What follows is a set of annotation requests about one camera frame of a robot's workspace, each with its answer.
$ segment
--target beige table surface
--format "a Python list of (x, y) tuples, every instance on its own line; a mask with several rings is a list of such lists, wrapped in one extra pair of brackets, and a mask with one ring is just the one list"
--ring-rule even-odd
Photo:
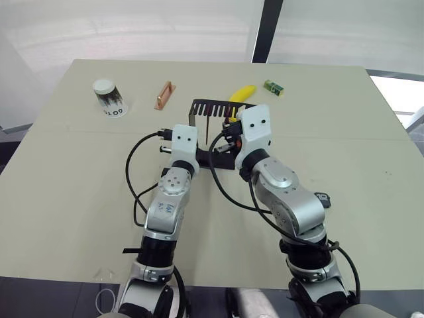
[[(102, 114), (91, 89), (97, 78), (115, 81), (128, 114)], [(267, 79), (285, 88), (283, 97), (262, 88)], [(166, 80), (177, 89), (163, 111), (154, 110)], [(121, 251), (138, 247), (142, 235), (125, 182), (130, 149), (161, 127), (187, 123), (192, 99), (226, 100), (247, 84), (258, 89), (246, 102), (270, 105), (272, 154), (306, 188), (331, 196), (329, 238), (350, 254), (362, 287), (424, 288), (418, 149), (364, 69), (279, 64), (76, 60), (0, 176), (0, 276), (125, 282), (134, 255)], [(204, 121), (197, 123), (204, 147)], [(211, 119), (209, 137), (219, 128)], [(169, 159), (158, 147), (166, 143), (148, 141), (133, 157), (136, 191), (158, 179)], [(219, 177), (234, 198), (251, 204), (236, 171)], [(174, 258), (185, 283), (287, 288), (279, 234), (226, 201), (209, 171), (192, 185)], [(352, 287), (350, 268), (336, 254)]]

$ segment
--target green battery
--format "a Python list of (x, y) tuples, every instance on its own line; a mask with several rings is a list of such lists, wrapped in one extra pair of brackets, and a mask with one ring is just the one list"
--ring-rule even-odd
[(271, 93), (276, 94), (277, 96), (283, 95), (284, 88), (274, 83), (273, 81), (267, 79), (264, 83), (264, 87)]

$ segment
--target black pole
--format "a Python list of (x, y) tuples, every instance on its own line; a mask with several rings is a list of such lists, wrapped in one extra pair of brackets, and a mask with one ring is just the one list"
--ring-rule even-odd
[(266, 63), (282, 5), (283, 0), (264, 1), (252, 63)]

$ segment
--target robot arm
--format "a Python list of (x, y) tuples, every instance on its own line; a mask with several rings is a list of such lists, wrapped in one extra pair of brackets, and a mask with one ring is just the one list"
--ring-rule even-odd
[(302, 317), (391, 317), (372, 306), (357, 304), (343, 283), (336, 258), (328, 247), (325, 213), (317, 197), (299, 182), (296, 173), (268, 154), (270, 113), (258, 105), (237, 114), (241, 149), (235, 164), (252, 182), (257, 198), (271, 210), (282, 235), (280, 249), (293, 279), (292, 299)]
[(176, 297), (167, 282), (174, 273), (174, 249), (189, 200), (191, 180), (199, 172), (196, 143), (195, 127), (174, 127), (172, 147), (165, 151), (171, 153), (170, 167), (164, 170), (148, 208), (140, 252), (132, 263), (129, 280), (117, 306), (123, 317), (170, 316)]

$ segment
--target gray floor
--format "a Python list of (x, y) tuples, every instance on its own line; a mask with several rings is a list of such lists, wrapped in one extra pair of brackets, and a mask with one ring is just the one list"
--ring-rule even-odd
[[(118, 285), (53, 282), (0, 277), (0, 317), (7, 318), (94, 318), (99, 290)], [(227, 318), (225, 288), (188, 288), (192, 317)], [(295, 305), (287, 290), (264, 290), (272, 305), (284, 318), (297, 318)], [(362, 302), (375, 305), (399, 318), (409, 318), (414, 311), (424, 311), (424, 291), (363, 291)], [(99, 298), (102, 311), (109, 311), (112, 297)]]

